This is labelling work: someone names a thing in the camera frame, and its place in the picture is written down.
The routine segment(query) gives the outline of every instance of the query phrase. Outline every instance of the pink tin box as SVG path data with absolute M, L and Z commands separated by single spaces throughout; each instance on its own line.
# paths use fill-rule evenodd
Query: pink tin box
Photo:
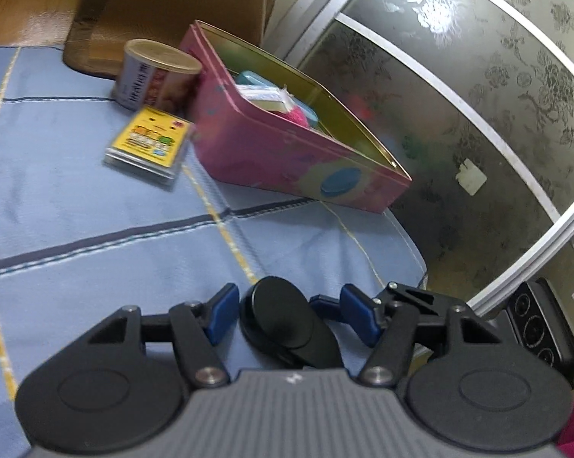
M 380 213 L 410 185 L 391 153 L 313 79 L 222 30 L 196 21 L 179 46 L 204 70 L 190 119 L 196 155 L 218 181 Z M 312 107 L 324 134 L 245 100 L 233 74 L 254 71 Z

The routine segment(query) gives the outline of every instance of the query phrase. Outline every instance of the gray gripper base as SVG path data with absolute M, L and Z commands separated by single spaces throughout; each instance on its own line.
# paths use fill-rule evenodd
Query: gray gripper base
M 353 382 L 342 369 L 243 371 L 230 386 L 194 393 L 164 432 L 111 458 L 489 457 L 421 429 L 388 390 Z M 514 455 L 559 458 L 552 446 Z M 33 448 L 28 458 L 64 458 Z

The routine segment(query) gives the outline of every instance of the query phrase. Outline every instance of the can label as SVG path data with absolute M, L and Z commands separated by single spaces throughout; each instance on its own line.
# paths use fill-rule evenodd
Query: can label
M 125 53 L 114 97 L 130 110 L 150 105 L 176 113 L 183 107 L 194 79 L 195 75 L 153 67 Z
M 146 97 L 155 67 L 124 55 L 121 72 L 115 84 L 115 100 L 131 110 L 138 110 Z

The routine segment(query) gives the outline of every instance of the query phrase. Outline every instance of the yellow card package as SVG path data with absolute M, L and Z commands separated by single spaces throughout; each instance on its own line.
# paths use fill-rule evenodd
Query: yellow card package
M 105 162 L 135 175 L 172 185 L 181 171 L 192 124 L 144 106 L 105 151 Z

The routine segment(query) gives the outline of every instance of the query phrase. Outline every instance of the tin can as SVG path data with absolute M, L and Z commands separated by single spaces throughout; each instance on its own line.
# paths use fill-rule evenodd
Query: tin can
M 193 56 L 150 39 L 131 39 L 113 89 L 115 100 L 130 110 L 143 105 L 168 113 L 185 104 L 202 64 Z

